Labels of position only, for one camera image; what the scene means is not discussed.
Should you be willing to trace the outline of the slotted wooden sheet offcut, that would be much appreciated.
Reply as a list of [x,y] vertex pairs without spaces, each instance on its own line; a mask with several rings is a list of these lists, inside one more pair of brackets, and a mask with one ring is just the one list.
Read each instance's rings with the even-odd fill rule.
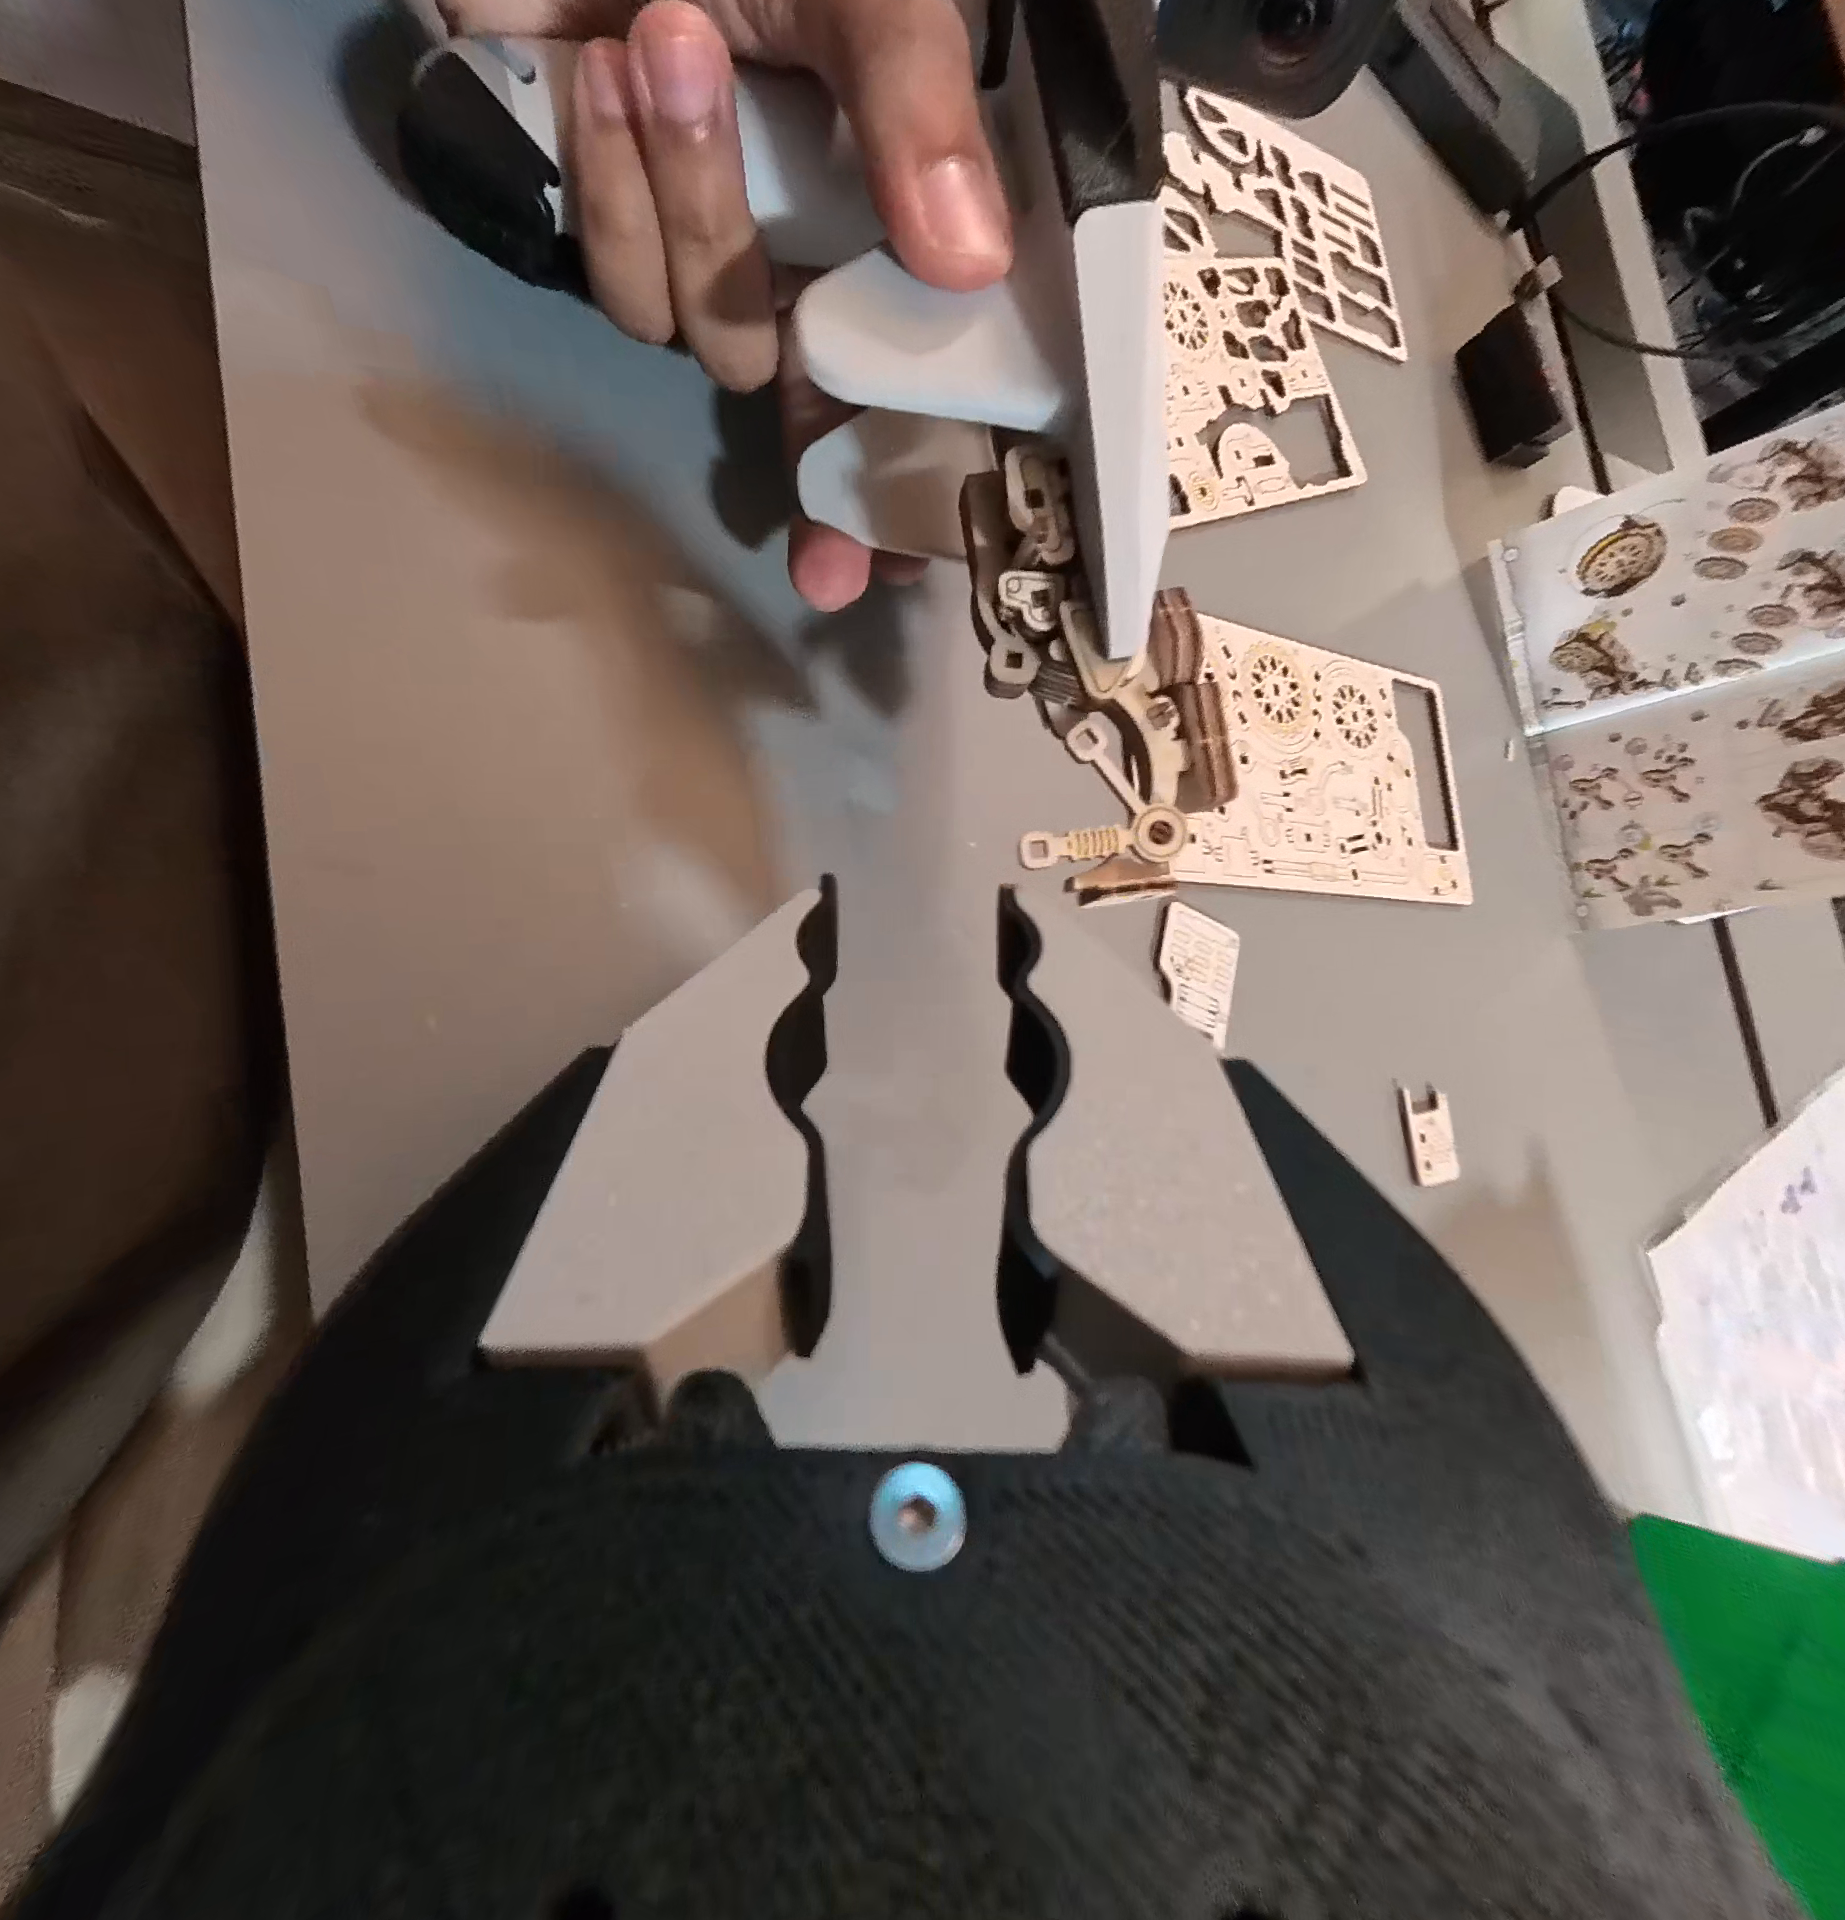
[[1164,1008],[1177,1024],[1210,1042],[1213,1053],[1226,1053],[1237,959],[1242,941],[1232,930],[1181,898],[1161,906],[1154,969]]

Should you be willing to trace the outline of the small notched wooden offcut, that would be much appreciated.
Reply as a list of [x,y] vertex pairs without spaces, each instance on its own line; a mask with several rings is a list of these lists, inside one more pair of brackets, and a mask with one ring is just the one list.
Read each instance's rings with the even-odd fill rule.
[[1460,1150],[1451,1130],[1451,1106],[1439,1088],[1395,1083],[1395,1108],[1410,1182],[1418,1187],[1450,1187],[1460,1182]]

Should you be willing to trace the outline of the wooden shock absorber link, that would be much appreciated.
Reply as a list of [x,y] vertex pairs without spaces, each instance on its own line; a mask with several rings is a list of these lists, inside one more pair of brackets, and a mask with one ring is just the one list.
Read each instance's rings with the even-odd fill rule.
[[1089,765],[1110,791],[1123,803],[1123,827],[1102,827],[1102,830],[1029,830],[1019,843],[1019,866],[1025,873],[1047,873],[1058,866],[1105,866],[1117,857],[1133,857],[1147,869],[1172,869],[1172,857],[1187,850],[1187,820],[1181,806],[1161,799],[1142,799],[1137,780],[1123,770],[1123,745],[1113,722],[1102,715],[1084,718],[1065,735],[1069,756],[1078,765]]

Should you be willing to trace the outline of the mostly empty wooden puzzle sheet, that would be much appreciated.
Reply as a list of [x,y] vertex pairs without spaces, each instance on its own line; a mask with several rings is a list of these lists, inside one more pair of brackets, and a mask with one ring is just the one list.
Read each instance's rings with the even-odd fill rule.
[[1268,114],[1203,86],[1161,83],[1158,111],[1164,252],[1278,260],[1318,327],[1407,361],[1366,178]]

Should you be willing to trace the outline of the green box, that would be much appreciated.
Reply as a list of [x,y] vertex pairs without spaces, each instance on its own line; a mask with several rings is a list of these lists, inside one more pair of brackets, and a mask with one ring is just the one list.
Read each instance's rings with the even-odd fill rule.
[[1845,1918],[1845,1562],[1632,1518],[1706,1743],[1811,1918]]

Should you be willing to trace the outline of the black power adapter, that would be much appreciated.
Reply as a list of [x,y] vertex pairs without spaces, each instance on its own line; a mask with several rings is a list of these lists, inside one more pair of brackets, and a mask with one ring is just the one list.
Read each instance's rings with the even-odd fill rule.
[[1529,305],[1500,305],[1463,340],[1451,370],[1491,467],[1535,467],[1568,434],[1574,423]]

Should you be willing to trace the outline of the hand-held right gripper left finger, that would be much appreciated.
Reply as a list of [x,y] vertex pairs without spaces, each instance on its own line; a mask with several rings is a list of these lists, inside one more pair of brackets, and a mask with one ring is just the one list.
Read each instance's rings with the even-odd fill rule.
[[482,1326],[495,1366],[766,1381],[834,1311],[827,1073],[839,881],[797,896],[621,1030]]

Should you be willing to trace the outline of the printed instruction booklet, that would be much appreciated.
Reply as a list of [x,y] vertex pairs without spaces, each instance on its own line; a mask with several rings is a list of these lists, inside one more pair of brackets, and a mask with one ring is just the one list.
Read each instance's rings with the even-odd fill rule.
[[1486,565],[1581,930],[1845,898],[1845,404]]

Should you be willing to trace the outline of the person's olive clothing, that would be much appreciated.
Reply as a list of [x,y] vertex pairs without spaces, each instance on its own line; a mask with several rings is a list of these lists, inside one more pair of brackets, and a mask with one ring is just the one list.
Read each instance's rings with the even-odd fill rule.
[[282,1118],[195,155],[0,80],[0,1622]]

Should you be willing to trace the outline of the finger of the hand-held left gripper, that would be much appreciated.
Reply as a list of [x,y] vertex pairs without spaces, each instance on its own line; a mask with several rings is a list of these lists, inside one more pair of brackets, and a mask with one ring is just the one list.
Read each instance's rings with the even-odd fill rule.
[[1102,648],[1133,661],[1169,542],[1164,434],[1164,218],[1158,200],[1102,203],[1070,231],[1084,428],[1089,485],[1089,576]]

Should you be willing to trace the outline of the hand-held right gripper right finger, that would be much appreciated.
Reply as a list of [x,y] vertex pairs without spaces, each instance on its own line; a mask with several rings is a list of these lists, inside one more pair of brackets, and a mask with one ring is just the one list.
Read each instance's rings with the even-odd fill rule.
[[1019,1375],[1325,1385],[1356,1369],[1226,1060],[1110,947],[997,898],[1003,1077],[1000,1338]]

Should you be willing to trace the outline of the full wooden puzzle sheet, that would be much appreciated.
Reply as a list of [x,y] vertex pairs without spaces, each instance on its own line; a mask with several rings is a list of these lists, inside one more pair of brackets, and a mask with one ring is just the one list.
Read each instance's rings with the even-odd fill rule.
[[1470,906],[1450,725],[1435,681],[1192,610],[1219,806],[1185,815],[1187,888]]

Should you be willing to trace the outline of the wooden motorcycle model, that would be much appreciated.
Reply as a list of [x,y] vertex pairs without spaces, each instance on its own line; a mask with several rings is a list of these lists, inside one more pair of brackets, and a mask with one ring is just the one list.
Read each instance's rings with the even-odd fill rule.
[[[1158,589],[1147,646],[1133,661],[1102,648],[1069,459],[1047,443],[1007,443],[1000,467],[963,485],[958,524],[990,696],[1029,698],[1059,747],[1084,718],[1102,715],[1142,799],[1219,806],[1221,751],[1187,745],[1198,715],[1192,604],[1181,589]],[[1177,892],[1169,873],[1133,857],[1059,869],[1084,873],[1069,884],[1084,906]]]

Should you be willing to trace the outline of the person's left hand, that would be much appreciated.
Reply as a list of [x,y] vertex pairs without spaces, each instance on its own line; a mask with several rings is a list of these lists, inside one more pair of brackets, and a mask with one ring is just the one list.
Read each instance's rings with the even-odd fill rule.
[[443,18],[458,37],[573,45],[573,233],[596,305],[630,340],[685,342],[727,392],[768,389],[790,467],[845,408],[805,370],[798,283],[748,207],[737,61],[827,86],[912,278],[964,293],[1010,271],[978,86],[983,3],[443,3]]

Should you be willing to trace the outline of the partly punched wooden puzzle sheet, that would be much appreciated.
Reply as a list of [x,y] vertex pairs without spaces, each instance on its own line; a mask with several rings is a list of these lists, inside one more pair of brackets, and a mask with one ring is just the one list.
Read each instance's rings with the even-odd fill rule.
[[1169,524],[1185,532],[1366,487],[1293,275],[1274,258],[1219,252],[1172,185],[1158,207]]

